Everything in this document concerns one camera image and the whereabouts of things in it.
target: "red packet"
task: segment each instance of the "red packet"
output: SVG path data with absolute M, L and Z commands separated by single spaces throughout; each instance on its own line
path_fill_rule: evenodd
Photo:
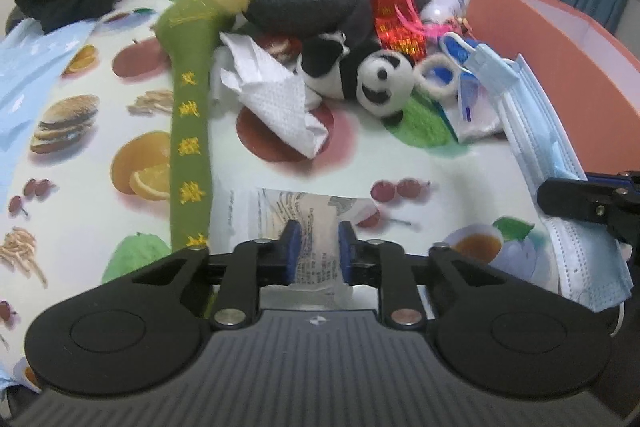
M 402 26 L 396 15 L 398 7 L 406 18 L 411 17 L 408 2 L 414 0 L 371 0 L 374 27 L 384 49 L 405 53 L 418 62 L 427 55 L 426 38 Z

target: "hamburger print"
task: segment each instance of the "hamburger print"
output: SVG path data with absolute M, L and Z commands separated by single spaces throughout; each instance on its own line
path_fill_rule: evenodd
M 42 116 L 31 138 L 31 150 L 47 154 L 78 142 L 94 124 L 100 99 L 81 94 L 51 105 Z

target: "face mask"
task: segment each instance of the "face mask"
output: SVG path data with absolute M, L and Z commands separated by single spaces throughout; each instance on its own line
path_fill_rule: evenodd
M 548 178 L 586 180 L 558 115 L 522 57 L 507 64 L 480 44 L 464 65 L 488 91 L 534 204 Z M 605 225 L 538 213 L 556 254 L 564 297 L 594 312 L 629 298 L 631 276 Z

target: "green plush toy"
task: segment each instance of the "green plush toy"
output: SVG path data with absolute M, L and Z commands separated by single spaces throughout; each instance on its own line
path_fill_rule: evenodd
M 156 36 L 171 58 L 174 111 L 170 155 L 171 248 L 207 244 L 212 203 L 207 118 L 209 71 L 220 32 L 235 14 L 214 0 L 177 0 L 156 23 Z

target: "orange cardboard box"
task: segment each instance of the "orange cardboard box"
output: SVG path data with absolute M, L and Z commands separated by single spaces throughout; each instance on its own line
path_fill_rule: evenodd
M 521 54 L 585 171 L 640 170 L 640 61 L 589 16 L 557 0 L 471 0 L 474 35 Z

